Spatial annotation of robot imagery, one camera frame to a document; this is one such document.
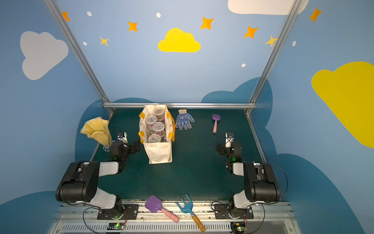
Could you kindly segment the blue white work glove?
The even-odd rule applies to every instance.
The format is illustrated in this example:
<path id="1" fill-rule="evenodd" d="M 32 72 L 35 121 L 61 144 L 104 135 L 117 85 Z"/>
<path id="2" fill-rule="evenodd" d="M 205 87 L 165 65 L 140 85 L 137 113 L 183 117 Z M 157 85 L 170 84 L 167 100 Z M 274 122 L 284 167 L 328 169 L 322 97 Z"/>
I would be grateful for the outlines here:
<path id="1" fill-rule="evenodd" d="M 187 112 L 187 109 L 178 110 L 178 116 L 175 124 L 175 128 L 179 130 L 188 130 L 192 128 L 192 123 L 195 120 L 191 114 Z"/>

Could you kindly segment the seed jar pink seeds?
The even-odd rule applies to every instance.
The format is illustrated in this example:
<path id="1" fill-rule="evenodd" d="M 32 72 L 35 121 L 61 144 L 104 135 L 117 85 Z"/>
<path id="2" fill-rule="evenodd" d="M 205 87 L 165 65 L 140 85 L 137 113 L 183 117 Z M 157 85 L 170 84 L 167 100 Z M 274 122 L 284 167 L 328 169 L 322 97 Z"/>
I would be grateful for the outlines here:
<path id="1" fill-rule="evenodd" d="M 156 134 L 162 136 L 165 134 L 165 125 L 163 122 L 156 122 L 154 125 L 153 125 L 153 130 Z"/>

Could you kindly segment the seed jar purple seeds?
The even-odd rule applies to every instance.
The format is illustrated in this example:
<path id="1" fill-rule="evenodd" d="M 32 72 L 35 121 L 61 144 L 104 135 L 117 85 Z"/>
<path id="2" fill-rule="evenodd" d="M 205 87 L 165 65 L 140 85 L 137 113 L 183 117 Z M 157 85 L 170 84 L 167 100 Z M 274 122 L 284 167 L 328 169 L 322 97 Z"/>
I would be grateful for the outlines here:
<path id="1" fill-rule="evenodd" d="M 158 122 L 158 118 L 155 115 L 148 115 L 145 118 L 145 122 L 149 127 L 153 127 L 153 125 Z"/>

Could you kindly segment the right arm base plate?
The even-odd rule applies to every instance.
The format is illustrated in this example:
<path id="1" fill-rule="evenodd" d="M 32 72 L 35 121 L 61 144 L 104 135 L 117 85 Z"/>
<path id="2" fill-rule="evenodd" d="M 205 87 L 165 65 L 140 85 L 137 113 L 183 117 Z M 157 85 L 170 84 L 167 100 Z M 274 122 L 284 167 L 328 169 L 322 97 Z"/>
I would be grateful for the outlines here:
<path id="1" fill-rule="evenodd" d="M 239 209 L 228 203 L 214 203 L 212 205 L 216 219 L 253 219 L 252 209 Z"/>

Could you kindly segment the white canvas bag yellow handles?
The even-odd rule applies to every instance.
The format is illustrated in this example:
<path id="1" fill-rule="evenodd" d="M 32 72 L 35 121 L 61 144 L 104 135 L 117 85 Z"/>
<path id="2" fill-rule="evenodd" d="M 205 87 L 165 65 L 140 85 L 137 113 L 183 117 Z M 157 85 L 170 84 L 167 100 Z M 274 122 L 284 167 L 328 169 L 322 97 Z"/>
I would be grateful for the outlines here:
<path id="1" fill-rule="evenodd" d="M 172 162 L 175 123 L 166 105 L 146 105 L 139 115 L 139 132 L 149 164 Z"/>

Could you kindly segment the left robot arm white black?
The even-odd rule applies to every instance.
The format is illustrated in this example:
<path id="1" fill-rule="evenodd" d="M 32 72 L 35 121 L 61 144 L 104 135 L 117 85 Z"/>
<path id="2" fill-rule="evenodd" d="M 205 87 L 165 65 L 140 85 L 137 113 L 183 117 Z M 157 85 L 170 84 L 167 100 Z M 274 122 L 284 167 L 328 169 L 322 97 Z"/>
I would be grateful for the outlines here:
<path id="1" fill-rule="evenodd" d="M 140 151 L 140 141 L 128 144 L 121 140 L 110 146 L 110 161 L 72 162 L 56 189 L 56 200 L 74 204 L 87 204 L 99 210 L 99 220 L 135 220 L 138 205 L 124 205 L 120 196 L 98 187 L 98 179 L 122 173 L 128 157 Z"/>

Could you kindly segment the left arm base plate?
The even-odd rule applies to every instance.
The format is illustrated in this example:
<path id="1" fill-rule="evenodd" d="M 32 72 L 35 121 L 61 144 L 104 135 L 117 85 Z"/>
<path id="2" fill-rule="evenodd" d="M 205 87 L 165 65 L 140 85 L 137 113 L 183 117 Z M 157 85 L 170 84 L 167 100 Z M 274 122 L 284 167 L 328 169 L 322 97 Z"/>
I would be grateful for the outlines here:
<path id="1" fill-rule="evenodd" d="M 138 204 L 123 204 L 122 212 L 117 213 L 114 209 L 100 210 L 97 220 L 135 220 L 137 218 Z"/>

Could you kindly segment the left circuit board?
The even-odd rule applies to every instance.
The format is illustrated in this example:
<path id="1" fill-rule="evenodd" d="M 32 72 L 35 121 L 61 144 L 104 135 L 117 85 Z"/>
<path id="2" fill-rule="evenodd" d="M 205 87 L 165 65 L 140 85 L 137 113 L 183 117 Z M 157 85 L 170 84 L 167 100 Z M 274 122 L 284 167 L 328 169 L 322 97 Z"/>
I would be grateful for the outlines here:
<path id="1" fill-rule="evenodd" d="M 109 223 L 107 226 L 107 231 L 123 231 L 125 226 L 125 223 Z"/>

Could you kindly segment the circuit board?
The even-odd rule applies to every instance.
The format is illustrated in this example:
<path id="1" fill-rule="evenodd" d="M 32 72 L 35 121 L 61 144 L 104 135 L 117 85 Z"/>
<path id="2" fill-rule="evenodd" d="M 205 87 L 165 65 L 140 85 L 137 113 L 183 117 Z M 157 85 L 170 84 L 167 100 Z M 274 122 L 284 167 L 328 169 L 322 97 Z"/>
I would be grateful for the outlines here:
<path id="1" fill-rule="evenodd" d="M 107 226 L 107 231 L 123 231 L 125 226 L 125 223 L 109 223 Z"/>
<path id="2" fill-rule="evenodd" d="M 242 222 L 231 222 L 230 223 L 230 233 L 231 234 L 244 234 L 248 228 Z"/>

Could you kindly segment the right circuit board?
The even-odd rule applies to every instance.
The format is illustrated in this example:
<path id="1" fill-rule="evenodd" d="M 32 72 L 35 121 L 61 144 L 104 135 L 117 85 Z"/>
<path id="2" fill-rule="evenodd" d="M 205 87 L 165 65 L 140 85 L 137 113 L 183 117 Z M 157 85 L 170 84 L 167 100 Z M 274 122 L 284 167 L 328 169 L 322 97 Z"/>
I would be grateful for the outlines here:
<path id="1" fill-rule="evenodd" d="M 242 222 L 231 222 L 230 223 L 230 233 L 231 234 L 244 234 L 248 228 Z"/>

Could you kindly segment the seed jar brown seeds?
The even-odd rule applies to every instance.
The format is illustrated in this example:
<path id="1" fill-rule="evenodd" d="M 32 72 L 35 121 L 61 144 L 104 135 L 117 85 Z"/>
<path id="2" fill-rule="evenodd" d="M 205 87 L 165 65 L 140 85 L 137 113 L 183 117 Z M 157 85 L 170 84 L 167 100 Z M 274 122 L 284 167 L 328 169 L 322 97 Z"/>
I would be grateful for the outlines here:
<path id="1" fill-rule="evenodd" d="M 162 120 L 165 118 L 165 109 L 162 107 L 156 107 L 154 109 L 154 115 L 157 117 L 158 120 Z"/>

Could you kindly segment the yellow ruffled vase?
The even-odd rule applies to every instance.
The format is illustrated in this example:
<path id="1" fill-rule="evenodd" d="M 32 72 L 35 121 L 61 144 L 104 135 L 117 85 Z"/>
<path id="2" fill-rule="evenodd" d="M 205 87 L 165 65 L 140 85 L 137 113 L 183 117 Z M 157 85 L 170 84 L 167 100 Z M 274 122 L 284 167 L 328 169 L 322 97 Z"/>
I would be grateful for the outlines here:
<path id="1" fill-rule="evenodd" d="M 102 117 L 97 117 L 85 122 L 80 133 L 85 134 L 88 138 L 93 138 L 103 146 L 109 147 L 112 143 L 112 137 L 108 126 L 108 120 L 104 120 Z"/>

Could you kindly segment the aluminium back rail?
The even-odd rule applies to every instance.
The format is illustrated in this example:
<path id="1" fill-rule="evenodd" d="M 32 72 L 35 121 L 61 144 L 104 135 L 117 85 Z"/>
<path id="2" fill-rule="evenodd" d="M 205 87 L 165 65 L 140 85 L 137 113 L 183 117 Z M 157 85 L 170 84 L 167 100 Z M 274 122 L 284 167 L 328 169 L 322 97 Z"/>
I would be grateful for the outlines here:
<path id="1" fill-rule="evenodd" d="M 255 103 L 141 103 L 141 102 L 104 102 L 104 108 L 143 108 L 146 105 L 166 105 L 179 109 L 254 109 Z"/>

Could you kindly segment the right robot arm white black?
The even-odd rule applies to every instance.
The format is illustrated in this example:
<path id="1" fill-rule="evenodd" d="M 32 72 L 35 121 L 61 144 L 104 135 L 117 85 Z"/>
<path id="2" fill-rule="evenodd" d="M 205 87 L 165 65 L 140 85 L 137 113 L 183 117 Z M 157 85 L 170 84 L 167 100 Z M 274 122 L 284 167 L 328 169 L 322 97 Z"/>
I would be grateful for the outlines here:
<path id="1" fill-rule="evenodd" d="M 268 162 L 242 161 L 242 146 L 236 143 L 218 143 L 217 152 L 226 156 L 227 170 L 243 177 L 243 190 L 229 200 L 226 212 L 233 219 L 246 216 L 256 203 L 273 204 L 281 201 L 280 189 Z"/>

